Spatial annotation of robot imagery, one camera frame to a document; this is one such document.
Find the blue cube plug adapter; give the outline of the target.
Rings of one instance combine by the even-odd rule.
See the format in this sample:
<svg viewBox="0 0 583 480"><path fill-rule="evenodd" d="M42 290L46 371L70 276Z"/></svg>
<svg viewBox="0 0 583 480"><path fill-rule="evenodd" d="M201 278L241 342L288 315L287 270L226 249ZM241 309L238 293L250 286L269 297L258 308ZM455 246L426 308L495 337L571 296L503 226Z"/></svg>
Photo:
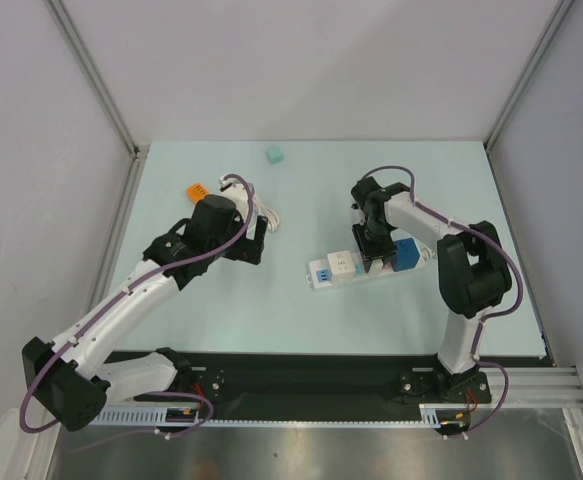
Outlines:
<svg viewBox="0 0 583 480"><path fill-rule="evenodd" d="M392 270L401 272L414 269L420 260L420 251L413 238L405 238L394 242L396 255L391 261Z"/></svg>

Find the white square socket adapter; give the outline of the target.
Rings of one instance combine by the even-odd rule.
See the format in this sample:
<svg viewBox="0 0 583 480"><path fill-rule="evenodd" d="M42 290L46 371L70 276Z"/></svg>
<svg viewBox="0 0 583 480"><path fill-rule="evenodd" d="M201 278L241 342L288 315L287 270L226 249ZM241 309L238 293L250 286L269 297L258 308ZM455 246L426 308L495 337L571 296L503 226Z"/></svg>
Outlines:
<svg viewBox="0 0 583 480"><path fill-rule="evenodd" d="M344 284L355 277L355 262L349 250L332 252L327 255L328 268L333 284Z"/></svg>

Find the white colourful power strip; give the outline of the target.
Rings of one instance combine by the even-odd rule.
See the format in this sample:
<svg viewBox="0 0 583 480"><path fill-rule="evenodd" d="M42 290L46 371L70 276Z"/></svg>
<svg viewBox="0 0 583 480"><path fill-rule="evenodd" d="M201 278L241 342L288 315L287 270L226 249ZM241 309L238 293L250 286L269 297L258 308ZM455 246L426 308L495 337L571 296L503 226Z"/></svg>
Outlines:
<svg viewBox="0 0 583 480"><path fill-rule="evenodd" d="M420 260L414 269L394 272L392 270L391 263L384 266L379 275L369 276L363 268L363 262L361 256L358 252L352 252L352 256L355 262L355 277L352 281L344 284L333 284L331 282L331 273L328 268L327 256L318 260L313 260L308 263L308 273L306 274L307 284L315 291L322 292L327 290L333 290L337 288L342 288L345 286L351 286L361 283L368 283L370 281L384 280L388 278L398 277L410 273L412 271L418 271L425 267L428 261L434 260L436 258L435 253L427 247L418 247L420 251Z"/></svg>

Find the orange power strip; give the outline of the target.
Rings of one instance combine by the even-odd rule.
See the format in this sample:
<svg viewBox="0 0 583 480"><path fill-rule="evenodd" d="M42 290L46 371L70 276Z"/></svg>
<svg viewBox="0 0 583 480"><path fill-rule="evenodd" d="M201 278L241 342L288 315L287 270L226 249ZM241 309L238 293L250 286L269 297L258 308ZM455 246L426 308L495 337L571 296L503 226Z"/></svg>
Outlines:
<svg viewBox="0 0 583 480"><path fill-rule="evenodd" d="M195 183L186 189L188 199L197 204L209 195L209 191L200 183Z"/></svg>

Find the teal cube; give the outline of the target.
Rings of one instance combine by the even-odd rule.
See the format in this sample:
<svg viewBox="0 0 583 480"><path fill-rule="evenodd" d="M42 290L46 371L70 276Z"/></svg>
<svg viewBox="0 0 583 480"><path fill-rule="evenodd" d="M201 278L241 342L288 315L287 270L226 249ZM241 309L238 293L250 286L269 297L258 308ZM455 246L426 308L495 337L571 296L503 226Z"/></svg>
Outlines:
<svg viewBox="0 0 583 480"><path fill-rule="evenodd" d="M278 164L285 158L282 149L277 145L267 147L265 150L265 156L270 164Z"/></svg>

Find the small white adapter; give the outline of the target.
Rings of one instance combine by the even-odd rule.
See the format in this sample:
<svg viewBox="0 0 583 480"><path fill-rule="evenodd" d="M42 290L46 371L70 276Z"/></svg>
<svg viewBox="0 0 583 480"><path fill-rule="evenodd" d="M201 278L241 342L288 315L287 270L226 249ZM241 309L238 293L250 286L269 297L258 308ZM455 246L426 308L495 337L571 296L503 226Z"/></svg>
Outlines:
<svg viewBox="0 0 583 480"><path fill-rule="evenodd" d="M372 260L370 265L369 265L369 269L367 271L367 274L369 276L379 275L383 268L384 268L384 263L383 263L382 259Z"/></svg>

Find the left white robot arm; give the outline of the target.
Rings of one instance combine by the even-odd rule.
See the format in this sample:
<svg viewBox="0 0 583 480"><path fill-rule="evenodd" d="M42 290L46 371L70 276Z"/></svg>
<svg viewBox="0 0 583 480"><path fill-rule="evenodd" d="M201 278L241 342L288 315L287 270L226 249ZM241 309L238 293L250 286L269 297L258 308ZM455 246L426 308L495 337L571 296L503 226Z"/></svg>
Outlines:
<svg viewBox="0 0 583 480"><path fill-rule="evenodd" d="M264 250L268 219L241 213L221 195L197 202L193 213L156 237L123 283L73 326L45 342L32 338L22 349L27 392L19 410L20 429L37 401L74 432L87 426L108 404L138 396L212 404L192 389L191 363L169 347L143 357L108 362L109 355L153 310L204 275L219 260L257 265Z"/></svg>

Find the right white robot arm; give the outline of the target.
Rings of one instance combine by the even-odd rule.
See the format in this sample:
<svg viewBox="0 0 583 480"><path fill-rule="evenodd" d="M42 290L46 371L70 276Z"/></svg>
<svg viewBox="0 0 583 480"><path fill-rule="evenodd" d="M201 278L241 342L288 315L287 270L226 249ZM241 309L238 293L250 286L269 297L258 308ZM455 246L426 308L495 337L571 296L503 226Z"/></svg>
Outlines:
<svg viewBox="0 0 583 480"><path fill-rule="evenodd" d="M352 233L367 274L398 260L391 236L398 229L434 252L438 289L449 315L425 392L457 400L479 372L475 356L484 320L512 287L514 265L497 229L488 221L461 224L422 204L411 187L383 187L370 175L356 182L351 196L362 214Z"/></svg>

